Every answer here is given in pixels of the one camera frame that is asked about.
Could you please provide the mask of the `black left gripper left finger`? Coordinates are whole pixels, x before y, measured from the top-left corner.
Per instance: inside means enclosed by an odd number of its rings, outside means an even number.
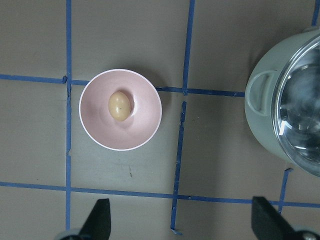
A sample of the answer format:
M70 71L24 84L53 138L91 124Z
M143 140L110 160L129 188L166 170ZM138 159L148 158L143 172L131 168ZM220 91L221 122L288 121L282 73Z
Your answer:
M110 235L110 200L98 199L79 231L79 237L82 240L108 240Z

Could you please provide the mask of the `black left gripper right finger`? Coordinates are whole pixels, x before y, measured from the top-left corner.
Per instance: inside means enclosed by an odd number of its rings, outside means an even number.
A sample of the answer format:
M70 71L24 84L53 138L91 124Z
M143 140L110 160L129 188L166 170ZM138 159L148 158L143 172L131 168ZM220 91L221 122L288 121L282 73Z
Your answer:
M263 196L252 198L251 228L258 240L288 240L296 232Z

